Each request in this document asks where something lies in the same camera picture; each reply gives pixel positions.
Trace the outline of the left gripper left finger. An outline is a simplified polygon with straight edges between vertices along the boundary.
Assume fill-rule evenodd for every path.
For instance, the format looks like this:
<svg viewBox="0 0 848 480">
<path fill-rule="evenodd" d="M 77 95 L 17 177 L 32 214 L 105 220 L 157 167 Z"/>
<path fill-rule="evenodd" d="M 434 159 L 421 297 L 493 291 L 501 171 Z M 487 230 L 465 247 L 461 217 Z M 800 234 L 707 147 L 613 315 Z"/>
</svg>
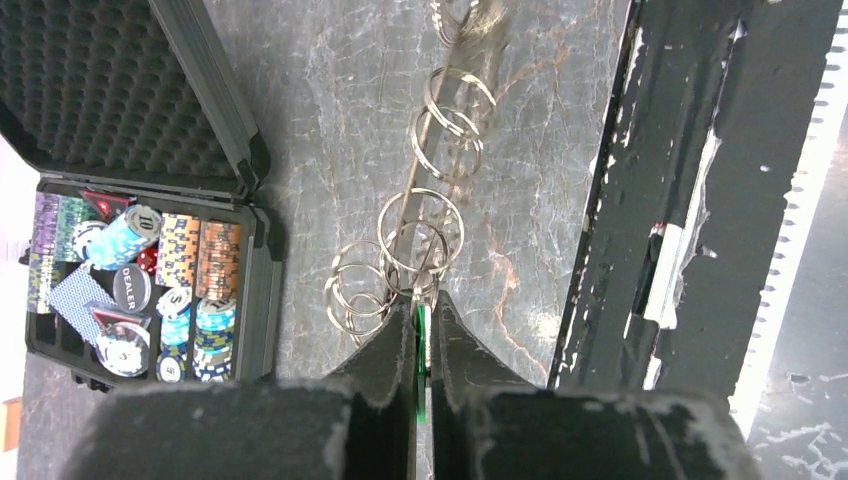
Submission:
<svg viewBox="0 0 848 480">
<path fill-rule="evenodd" d="M 70 479 L 410 479 L 415 331 L 407 304 L 320 379 L 149 383 L 111 393 Z"/>
</svg>

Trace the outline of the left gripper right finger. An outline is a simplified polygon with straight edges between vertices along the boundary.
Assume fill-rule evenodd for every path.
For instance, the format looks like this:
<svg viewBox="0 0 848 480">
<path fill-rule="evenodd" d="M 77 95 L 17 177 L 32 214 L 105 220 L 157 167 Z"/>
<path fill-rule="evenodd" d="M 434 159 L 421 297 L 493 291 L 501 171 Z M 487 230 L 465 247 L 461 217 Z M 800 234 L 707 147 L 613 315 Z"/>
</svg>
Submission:
<svg viewBox="0 0 848 480">
<path fill-rule="evenodd" d="M 757 479 L 717 401 L 677 391 L 550 391 L 507 367 L 450 295 L 433 312 L 438 479 Z"/>
</svg>

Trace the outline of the green key tag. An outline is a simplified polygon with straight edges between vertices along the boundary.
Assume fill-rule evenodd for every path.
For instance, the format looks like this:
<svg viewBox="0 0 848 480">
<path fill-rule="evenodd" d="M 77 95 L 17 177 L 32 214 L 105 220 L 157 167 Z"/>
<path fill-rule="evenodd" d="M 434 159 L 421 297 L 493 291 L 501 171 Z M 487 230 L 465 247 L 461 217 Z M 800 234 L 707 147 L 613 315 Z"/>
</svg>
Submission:
<svg viewBox="0 0 848 480">
<path fill-rule="evenodd" d="M 414 303 L 414 313 L 416 321 L 416 391 L 417 391 L 417 406 L 416 419 L 418 424 L 427 422 L 426 402 L 428 398 L 428 385 L 430 378 L 431 364 L 431 347 L 430 347 L 430 327 L 432 309 L 430 306 L 416 301 Z"/>
</svg>

